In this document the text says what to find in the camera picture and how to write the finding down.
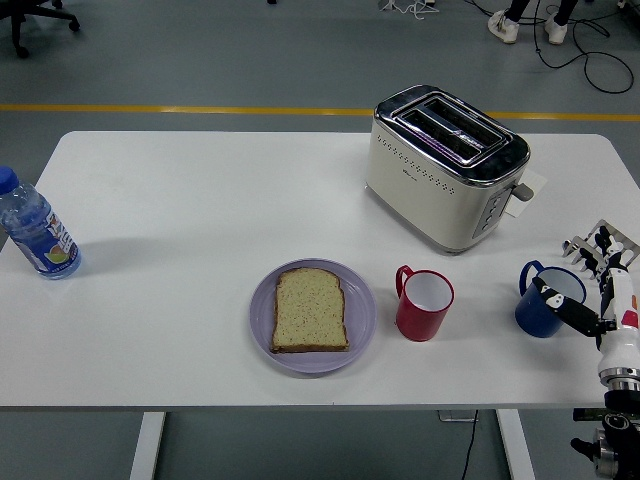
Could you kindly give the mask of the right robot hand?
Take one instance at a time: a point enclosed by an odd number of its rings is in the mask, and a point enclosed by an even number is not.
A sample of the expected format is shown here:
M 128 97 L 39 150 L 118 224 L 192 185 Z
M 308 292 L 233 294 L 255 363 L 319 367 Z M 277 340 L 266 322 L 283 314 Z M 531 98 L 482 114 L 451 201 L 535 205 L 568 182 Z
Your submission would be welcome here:
M 564 244 L 563 254 L 582 260 L 600 293 L 600 311 L 553 288 L 547 280 L 533 281 L 546 310 L 579 333 L 593 337 L 602 354 L 600 381 L 614 390 L 619 382 L 631 390 L 639 382 L 639 307 L 629 266 L 639 256 L 639 246 L 605 220 L 584 238 Z

